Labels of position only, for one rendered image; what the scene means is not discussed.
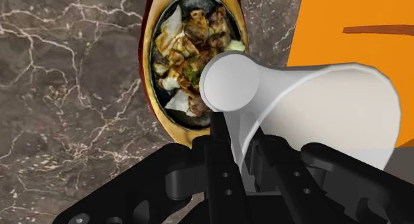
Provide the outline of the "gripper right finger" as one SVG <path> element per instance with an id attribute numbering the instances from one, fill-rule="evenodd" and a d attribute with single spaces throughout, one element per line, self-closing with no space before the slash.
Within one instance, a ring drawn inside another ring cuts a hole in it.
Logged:
<path id="1" fill-rule="evenodd" d="M 300 151 L 257 130 L 251 173 L 258 192 L 283 197 L 295 224 L 414 224 L 414 185 L 320 143 Z"/>

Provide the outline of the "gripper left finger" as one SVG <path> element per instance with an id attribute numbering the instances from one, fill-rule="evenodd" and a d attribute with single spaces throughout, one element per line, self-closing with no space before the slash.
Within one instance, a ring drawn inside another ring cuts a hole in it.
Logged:
<path id="1" fill-rule="evenodd" d="M 69 207 L 52 224 L 162 224 L 194 194 L 182 224 L 249 224 L 246 194 L 223 113 L 192 146 L 169 143 Z"/>

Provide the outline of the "white cup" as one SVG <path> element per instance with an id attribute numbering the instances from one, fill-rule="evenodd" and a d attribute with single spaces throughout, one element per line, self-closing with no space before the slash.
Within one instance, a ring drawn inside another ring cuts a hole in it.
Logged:
<path id="1" fill-rule="evenodd" d="M 283 137 L 295 150 L 319 142 L 378 169 L 386 167 L 400 131 L 391 80 L 358 63 L 276 68 L 228 51 L 203 69 L 200 94 L 224 114 L 245 182 L 253 180 L 245 158 L 258 130 Z"/>

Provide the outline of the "wooden plate with food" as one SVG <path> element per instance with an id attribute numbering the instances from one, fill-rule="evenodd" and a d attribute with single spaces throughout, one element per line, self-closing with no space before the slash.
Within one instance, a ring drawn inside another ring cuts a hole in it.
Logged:
<path id="1" fill-rule="evenodd" d="M 201 73 L 222 52 L 248 52 L 240 0 L 147 0 L 139 74 L 147 102 L 174 141 L 207 135 L 212 110 L 200 96 Z"/>

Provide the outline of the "orange box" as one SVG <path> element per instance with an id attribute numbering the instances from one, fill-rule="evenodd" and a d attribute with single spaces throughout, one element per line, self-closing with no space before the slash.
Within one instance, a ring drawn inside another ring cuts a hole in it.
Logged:
<path id="1" fill-rule="evenodd" d="M 357 62 L 399 94 L 398 147 L 414 147 L 414 0 L 302 0 L 288 66 Z"/>

